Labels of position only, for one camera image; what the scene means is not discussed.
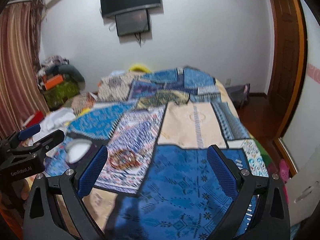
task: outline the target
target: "door frame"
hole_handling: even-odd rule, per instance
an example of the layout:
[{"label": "door frame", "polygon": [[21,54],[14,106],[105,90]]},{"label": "door frame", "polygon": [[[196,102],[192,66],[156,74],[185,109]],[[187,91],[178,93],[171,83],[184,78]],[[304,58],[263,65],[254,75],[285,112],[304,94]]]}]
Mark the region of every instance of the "door frame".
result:
[{"label": "door frame", "polygon": [[[274,52],[274,58],[273,58],[273,67],[272,67],[272,74],[271,74],[271,80],[270,80],[270,86],[268,89],[268,97],[270,96],[270,92],[272,90],[273,80],[275,76],[275,70],[276,70],[276,57],[277,57],[277,20],[276,20],[276,12],[275,12],[275,5],[274,1],[271,1],[271,7],[272,7],[272,14],[274,19],[274,30],[275,30],[275,52]],[[297,13],[297,20],[298,20],[298,29],[299,29],[299,58],[298,58],[298,70],[297,70],[297,76],[295,80],[295,84],[293,87],[293,93],[292,97],[290,99],[288,109],[282,119],[282,122],[280,124],[280,127],[276,133],[276,136],[273,139],[274,144],[276,145],[276,148],[279,150],[283,158],[285,159],[286,163],[289,165],[289,169],[291,172],[291,175],[294,176],[298,173],[298,168],[296,164],[294,163],[293,159],[290,156],[289,151],[287,150],[286,146],[284,145],[282,141],[282,136],[287,131],[287,128],[293,118],[293,115],[297,109],[298,102],[301,96],[302,87],[304,84],[305,76],[306,76],[306,69],[307,69],[307,59],[308,59],[308,48],[307,48],[307,29],[306,29],[306,22],[302,10],[302,6],[300,3],[300,0],[293,0],[294,7]]]}]

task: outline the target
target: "cabinet door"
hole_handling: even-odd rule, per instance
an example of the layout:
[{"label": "cabinet door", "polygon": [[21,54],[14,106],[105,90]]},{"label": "cabinet door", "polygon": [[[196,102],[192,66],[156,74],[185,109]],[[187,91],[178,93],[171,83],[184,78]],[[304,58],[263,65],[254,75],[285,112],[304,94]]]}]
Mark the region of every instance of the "cabinet door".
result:
[{"label": "cabinet door", "polygon": [[286,184],[290,225],[311,216],[320,200],[320,146],[303,168]]}]

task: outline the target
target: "yellow object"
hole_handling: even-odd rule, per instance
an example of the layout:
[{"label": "yellow object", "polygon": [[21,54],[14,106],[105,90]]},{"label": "yellow object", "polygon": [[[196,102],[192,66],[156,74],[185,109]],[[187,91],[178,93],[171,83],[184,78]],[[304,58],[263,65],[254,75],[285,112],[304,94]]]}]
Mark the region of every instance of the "yellow object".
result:
[{"label": "yellow object", "polygon": [[81,113],[78,115],[78,117],[81,116],[81,115],[84,115],[84,114],[86,114],[86,113],[88,113],[88,112],[90,112],[90,111],[91,111],[90,108],[85,107],[85,108],[82,109],[82,111],[81,111]]},{"label": "yellow object", "polygon": [[142,64],[133,64],[129,70],[131,71],[138,71],[138,72],[145,72],[145,73],[151,73],[151,70],[149,70],[145,65]]}]

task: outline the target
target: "pile of clothes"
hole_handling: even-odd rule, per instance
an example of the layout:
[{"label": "pile of clothes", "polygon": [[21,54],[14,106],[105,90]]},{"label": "pile of clothes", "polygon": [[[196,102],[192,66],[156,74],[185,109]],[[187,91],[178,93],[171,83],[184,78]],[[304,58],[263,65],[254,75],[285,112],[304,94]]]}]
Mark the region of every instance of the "pile of clothes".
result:
[{"label": "pile of clothes", "polygon": [[40,92],[48,90],[46,83],[58,75],[61,75],[61,82],[63,80],[73,79],[78,84],[80,90],[84,89],[85,81],[81,73],[73,65],[69,64],[67,58],[55,55],[42,62],[41,69],[36,75]]}]

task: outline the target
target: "striped curtain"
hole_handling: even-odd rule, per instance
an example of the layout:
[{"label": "striped curtain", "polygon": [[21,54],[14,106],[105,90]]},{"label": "striped curtain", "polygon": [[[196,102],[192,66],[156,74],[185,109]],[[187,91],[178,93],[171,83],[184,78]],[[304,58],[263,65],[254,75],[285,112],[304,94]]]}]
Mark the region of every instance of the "striped curtain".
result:
[{"label": "striped curtain", "polygon": [[41,11],[40,17],[36,17],[34,3],[14,3],[0,14],[1,138],[21,129],[37,110],[43,114],[49,111],[35,80]]}]

